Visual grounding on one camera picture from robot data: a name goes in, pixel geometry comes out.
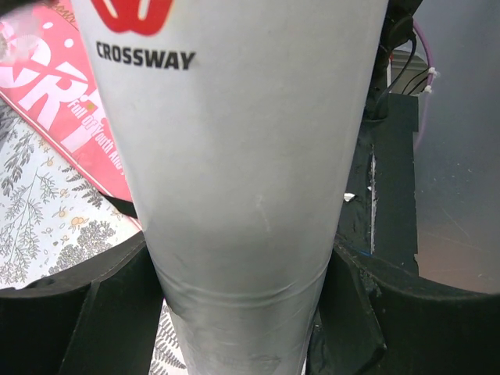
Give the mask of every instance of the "red logo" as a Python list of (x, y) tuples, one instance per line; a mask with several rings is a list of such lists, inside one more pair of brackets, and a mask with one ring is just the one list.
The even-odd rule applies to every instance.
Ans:
[(102, 22), (111, 31), (133, 31), (144, 36), (154, 35), (161, 30), (172, 2), (173, 0), (92, 0)]

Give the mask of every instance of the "white cup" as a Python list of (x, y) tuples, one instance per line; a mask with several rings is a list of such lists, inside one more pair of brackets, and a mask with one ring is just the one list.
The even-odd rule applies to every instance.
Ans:
[(190, 375), (300, 373), (387, 0), (73, 7)]

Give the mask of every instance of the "reflective surface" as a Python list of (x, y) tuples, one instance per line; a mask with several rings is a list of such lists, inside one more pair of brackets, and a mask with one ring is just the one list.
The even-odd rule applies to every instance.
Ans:
[(500, 2), (426, 0), (416, 19), (441, 72), (416, 150), (420, 276), (500, 292)]

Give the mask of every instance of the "pink snack bag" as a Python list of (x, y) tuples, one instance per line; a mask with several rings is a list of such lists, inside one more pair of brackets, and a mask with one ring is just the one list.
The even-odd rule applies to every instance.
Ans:
[(0, 20), (0, 96), (97, 189), (131, 201), (69, 1)]

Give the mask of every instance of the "gray tube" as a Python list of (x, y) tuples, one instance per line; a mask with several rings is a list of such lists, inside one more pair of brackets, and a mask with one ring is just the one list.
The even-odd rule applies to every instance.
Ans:
[(138, 4), (73, 2), (188, 371), (299, 374), (387, 0)]

